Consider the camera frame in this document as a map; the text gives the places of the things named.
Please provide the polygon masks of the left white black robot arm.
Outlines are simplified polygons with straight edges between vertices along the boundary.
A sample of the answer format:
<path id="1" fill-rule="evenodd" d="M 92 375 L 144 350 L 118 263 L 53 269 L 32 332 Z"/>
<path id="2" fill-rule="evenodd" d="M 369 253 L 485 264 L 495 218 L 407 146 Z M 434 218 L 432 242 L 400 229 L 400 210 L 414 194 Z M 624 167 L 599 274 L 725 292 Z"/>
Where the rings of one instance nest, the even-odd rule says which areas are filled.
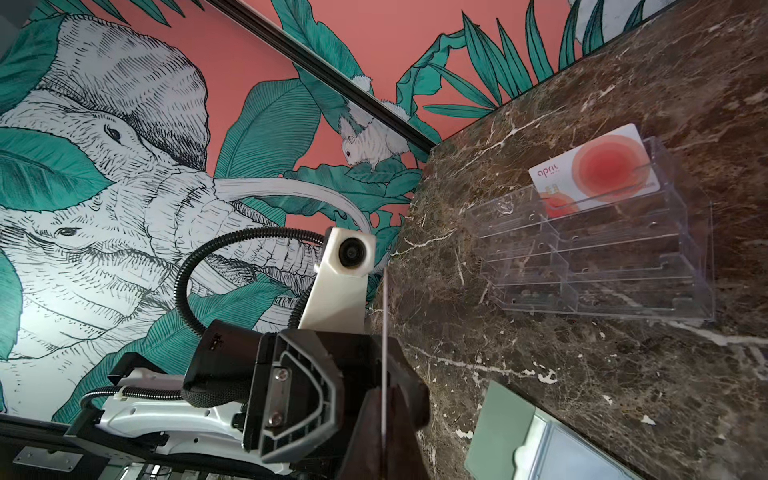
<path id="1" fill-rule="evenodd" d="M 67 437 L 87 451 L 252 479 L 423 479 L 426 383 L 399 343 L 221 321 L 183 375 L 124 355 Z"/>

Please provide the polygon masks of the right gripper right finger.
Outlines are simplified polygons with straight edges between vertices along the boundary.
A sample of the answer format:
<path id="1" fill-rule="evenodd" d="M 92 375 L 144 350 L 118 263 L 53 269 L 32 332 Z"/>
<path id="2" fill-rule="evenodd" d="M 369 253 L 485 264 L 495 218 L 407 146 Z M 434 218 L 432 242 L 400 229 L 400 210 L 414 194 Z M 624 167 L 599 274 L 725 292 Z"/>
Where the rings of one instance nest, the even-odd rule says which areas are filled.
<path id="1" fill-rule="evenodd" d="M 385 478 L 429 479 L 401 390 L 389 387 L 385 399 Z"/>

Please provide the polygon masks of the clear plastic organizer box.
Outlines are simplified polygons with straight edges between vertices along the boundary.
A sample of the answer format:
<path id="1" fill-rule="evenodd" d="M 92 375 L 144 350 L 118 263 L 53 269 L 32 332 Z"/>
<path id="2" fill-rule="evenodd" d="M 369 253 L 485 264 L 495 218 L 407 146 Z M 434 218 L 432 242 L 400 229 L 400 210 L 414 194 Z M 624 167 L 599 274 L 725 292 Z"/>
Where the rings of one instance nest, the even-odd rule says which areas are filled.
<path id="1" fill-rule="evenodd" d="M 480 276 L 505 311 L 675 321 L 716 314 L 712 204 L 656 137 L 655 192 L 549 218 L 533 186 L 468 209 Z"/>

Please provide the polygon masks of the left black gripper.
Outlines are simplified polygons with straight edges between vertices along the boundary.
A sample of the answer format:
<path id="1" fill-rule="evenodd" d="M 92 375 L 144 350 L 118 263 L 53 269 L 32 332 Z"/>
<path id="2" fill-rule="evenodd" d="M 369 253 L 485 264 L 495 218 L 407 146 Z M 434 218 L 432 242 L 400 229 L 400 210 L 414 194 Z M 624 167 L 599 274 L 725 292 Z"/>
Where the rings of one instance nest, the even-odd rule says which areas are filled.
<path id="1" fill-rule="evenodd" d="M 430 421 L 430 392 L 399 342 L 388 337 L 389 381 L 401 389 L 415 429 Z M 378 386 L 381 354 L 369 335 L 313 330 L 262 334 L 215 320 L 184 376 L 195 407 L 246 403 L 242 446 L 264 463 L 336 457 L 344 407 Z"/>

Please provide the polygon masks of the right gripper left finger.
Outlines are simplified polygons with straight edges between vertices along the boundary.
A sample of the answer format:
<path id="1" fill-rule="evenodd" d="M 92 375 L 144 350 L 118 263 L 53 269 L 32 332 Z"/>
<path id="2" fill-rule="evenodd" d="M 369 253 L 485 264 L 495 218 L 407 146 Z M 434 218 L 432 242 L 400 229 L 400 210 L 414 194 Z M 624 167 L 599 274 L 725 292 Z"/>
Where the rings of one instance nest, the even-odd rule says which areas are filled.
<path id="1" fill-rule="evenodd" d="M 382 391 L 366 393 L 337 478 L 381 479 L 383 473 L 381 433 Z"/>

